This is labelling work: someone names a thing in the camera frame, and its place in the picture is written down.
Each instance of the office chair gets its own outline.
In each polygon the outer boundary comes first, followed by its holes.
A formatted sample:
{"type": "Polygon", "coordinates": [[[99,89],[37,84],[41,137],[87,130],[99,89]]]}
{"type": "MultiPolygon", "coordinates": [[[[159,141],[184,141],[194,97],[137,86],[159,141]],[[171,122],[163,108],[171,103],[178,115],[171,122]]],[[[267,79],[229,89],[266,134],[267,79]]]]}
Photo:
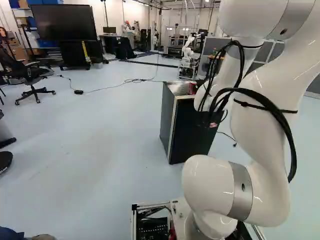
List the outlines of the office chair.
{"type": "Polygon", "coordinates": [[[56,91],[48,91],[46,87],[39,89],[34,88],[34,84],[53,74],[53,70],[40,67],[39,61],[30,62],[24,65],[21,60],[13,59],[3,47],[0,47],[0,63],[4,69],[11,69],[11,71],[5,71],[4,75],[6,77],[25,79],[24,84],[31,87],[30,91],[24,91],[21,94],[22,97],[15,100],[15,105],[19,105],[21,100],[26,99],[31,95],[35,96],[35,100],[38,104],[41,102],[38,98],[38,94],[50,93],[56,95],[56,91]]]}

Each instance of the person's foot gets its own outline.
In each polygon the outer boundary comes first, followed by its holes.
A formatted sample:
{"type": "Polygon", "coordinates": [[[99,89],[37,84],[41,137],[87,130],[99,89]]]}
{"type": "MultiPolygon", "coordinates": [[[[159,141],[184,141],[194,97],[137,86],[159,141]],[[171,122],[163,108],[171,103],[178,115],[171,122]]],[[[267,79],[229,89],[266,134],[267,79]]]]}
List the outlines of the person's foot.
{"type": "Polygon", "coordinates": [[[49,234],[41,234],[41,235],[33,236],[31,239],[32,240],[57,240],[54,236],[51,236],[49,234]]]}

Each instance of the small black device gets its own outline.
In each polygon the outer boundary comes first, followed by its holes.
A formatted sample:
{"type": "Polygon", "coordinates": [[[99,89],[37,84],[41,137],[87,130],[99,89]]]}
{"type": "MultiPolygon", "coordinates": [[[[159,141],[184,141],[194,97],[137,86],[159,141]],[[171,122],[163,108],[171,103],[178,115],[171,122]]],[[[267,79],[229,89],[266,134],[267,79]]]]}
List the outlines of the small black device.
{"type": "Polygon", "coordinates": [[[84,94],[84,91],[83,90],[74,90],[74,94],[82,95],[82,94],[84,94]]]}
{"type": "Polygon", "coordinates": [[[103,32],[105,34],[116,34],[117,33],[117,29],[115,26],[104,26],[103,27],[103,32]]]}

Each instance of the metal rack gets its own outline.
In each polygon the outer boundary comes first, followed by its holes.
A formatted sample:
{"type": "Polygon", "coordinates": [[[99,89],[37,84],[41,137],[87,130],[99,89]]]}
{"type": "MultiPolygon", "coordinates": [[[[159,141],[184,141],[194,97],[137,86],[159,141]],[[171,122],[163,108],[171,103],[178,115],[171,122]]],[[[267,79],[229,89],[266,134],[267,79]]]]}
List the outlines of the metal rack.
{"type": "MultiPolygon", "coordinates": [[[[187,240],[185,224],[191,209],[184,197],[155,204],[133,204],[131,210],[131,240],[167,240],[171,229],[175,230],[177,240],[187,240]],[[146,225],[146,222],[143,222],[146,218],[156,215],[157,218],[152,219],[159,220],[157,224],[153,222],[146,225]]],[[[237,228],[241,228],[241,240],[266,240],[258,226],[239,222],[237,228]]],[[[238,229],[225,240],[237,238],[238,229]]]]}

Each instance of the large monitor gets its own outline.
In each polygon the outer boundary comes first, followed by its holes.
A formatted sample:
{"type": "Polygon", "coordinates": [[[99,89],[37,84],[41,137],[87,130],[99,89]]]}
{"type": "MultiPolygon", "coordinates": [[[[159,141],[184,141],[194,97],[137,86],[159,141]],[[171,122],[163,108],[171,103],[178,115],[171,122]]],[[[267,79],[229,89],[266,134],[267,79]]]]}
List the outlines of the large monitor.
{"type": "Polygon", "coordinates": [[[97,40],[94,16],[89,5],[32,4],[31,10],[43,40],[97,40]]]}

